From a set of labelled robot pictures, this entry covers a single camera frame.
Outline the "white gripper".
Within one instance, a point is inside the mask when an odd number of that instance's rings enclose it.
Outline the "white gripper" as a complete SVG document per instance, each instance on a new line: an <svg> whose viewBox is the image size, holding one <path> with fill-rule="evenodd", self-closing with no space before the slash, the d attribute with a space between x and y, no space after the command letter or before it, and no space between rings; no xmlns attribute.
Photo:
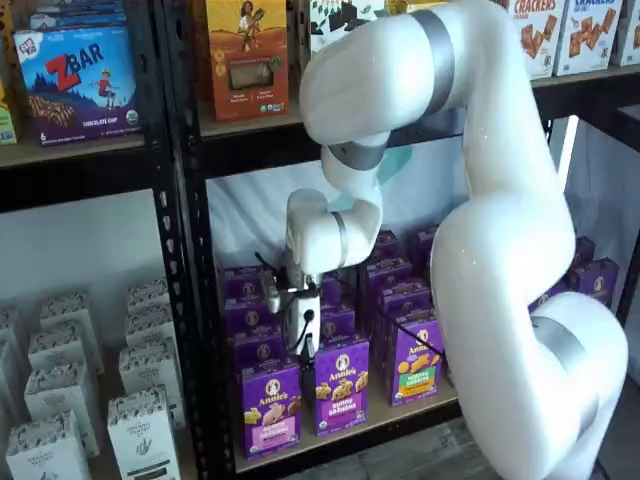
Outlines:
<svg viewBox="0 0 640 480"><path fill-rule="evenodd" d="M288 313L288 352L301 355L301 370L312 369L319 349L320 297L296 297Z"/></svg>

